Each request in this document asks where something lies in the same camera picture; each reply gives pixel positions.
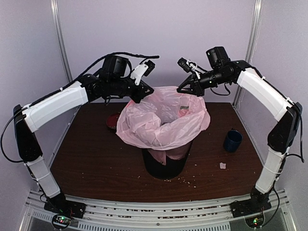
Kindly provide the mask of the pink plastic trash bag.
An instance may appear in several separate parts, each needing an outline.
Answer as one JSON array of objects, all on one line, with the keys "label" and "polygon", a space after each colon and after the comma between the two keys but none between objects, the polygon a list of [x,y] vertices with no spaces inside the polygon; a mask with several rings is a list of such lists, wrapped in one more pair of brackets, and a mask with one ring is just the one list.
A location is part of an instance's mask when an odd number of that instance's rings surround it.
[{"label": "pink plastic trash bag", "polygon": [[126,144],[164,153],[193,141],[210,125],[203,97],[155,87],[140,103],[130,100],[117,122],[116,134]]}]

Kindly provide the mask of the black mesh trash bin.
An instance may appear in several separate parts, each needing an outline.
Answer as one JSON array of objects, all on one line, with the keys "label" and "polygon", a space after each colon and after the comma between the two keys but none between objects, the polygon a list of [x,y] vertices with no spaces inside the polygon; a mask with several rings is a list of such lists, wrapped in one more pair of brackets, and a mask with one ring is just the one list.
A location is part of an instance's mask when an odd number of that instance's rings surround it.
[{"label": "black mesh trash bin", "polygon": [[141,153],[147,172],[161,180],[177,177],[184,169],[192,143],[193,141],[164,153],[157,153],[157,150],[142,149]]}]

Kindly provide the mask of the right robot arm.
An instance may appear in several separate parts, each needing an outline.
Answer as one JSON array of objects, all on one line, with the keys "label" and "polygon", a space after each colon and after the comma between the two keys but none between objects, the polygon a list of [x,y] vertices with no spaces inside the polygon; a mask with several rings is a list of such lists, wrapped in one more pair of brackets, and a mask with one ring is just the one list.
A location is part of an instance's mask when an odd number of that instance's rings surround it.
[{"label": "right robot arm", "polygon": [[250,212],[257,212],[268,202],[279,174],[289,155],[298,132],[302,132],[302,105],[293,102],[260,72],[244,60],[232,61],[222,46],[206,51],[211,70],[206,71],[195,62],[180,58],[178,65],[190,75],[178,86],[177,92],[204,96],[206,89],[219,84],[237,84],[251,93],[273,115],[276,126],[268,134],[269,153],[262,172],[245,203]]}]

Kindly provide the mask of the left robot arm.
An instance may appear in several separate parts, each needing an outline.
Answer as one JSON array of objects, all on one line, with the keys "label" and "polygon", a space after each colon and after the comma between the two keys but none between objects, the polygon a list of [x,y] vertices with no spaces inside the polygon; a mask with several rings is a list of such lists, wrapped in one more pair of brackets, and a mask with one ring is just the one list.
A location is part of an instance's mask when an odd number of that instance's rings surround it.
[{"label": "left robot arm", "polygon": [[105,103],[112,99],[131,98],[135,103],[154,92],[142,81],[155,68],[153,59],[158,55],[146,56],[128,52],[114,52],[94,61],[77,78],[64,87],[51,92],[25,106],[17,105],[9,122],[14,123],[19,163],[24,163],[41,188],[47,202],[59,214],[70,209],[69,202],[46,165],[43,152],[35,132],[43,125],[72,108],[103,98]]}]

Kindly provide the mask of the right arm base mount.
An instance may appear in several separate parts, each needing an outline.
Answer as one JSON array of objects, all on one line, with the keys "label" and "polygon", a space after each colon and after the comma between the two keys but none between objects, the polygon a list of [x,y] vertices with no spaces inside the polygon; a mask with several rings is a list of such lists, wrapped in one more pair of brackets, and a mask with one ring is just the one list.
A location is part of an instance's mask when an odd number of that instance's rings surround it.
[{"label": "right arm base mount", "polygon": [[264,212],[271,209],[271,203],[259,203],[256,199],[234,201],[230,204],[233,218],[244,218],[245,224],[252,229],[261,228],[265,224]]}]

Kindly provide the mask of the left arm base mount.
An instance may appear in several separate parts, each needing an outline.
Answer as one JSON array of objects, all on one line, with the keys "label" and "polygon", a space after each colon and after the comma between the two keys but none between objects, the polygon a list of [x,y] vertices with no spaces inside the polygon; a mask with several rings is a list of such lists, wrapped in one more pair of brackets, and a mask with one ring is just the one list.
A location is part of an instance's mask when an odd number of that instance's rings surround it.
[{"label": "left arm base mount", "polygon": [[58,209],[46,200],[44,209],[54,213],[51,224],[57,231],[62,231],[67,229],[77,218],[83,218],[86,205],[80,202],[67,201],[67,208]]}]

